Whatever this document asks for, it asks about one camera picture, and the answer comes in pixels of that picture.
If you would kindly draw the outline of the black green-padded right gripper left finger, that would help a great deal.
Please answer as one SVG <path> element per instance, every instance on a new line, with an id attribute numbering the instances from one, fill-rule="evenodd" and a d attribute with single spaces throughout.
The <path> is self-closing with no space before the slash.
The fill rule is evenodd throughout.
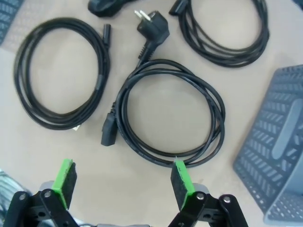
<path id="1" fill-rule="evenodd" d="M 56 227 L 77 227 L 69 213 L 77 180 L 76 164 L 65 159 L 50 188 L 31 195 L 26 191 L 14 194 L 4 220 L 6 227 L 38 227 L 51 220 Z"/>

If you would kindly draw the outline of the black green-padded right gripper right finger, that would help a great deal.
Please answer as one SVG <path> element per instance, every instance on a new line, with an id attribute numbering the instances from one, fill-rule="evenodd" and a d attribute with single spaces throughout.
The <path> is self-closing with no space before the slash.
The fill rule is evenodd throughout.
<path id="1" fill-rule="evenodd" d="M 170 180 L 179 208 L 170 227 L 194 227 L 199 221 L 211 227 L 248 225 L 235 196 L 223 194 L 214 198 L 207 187 L 192 182 L 183 161 L 174 161 Z"/>

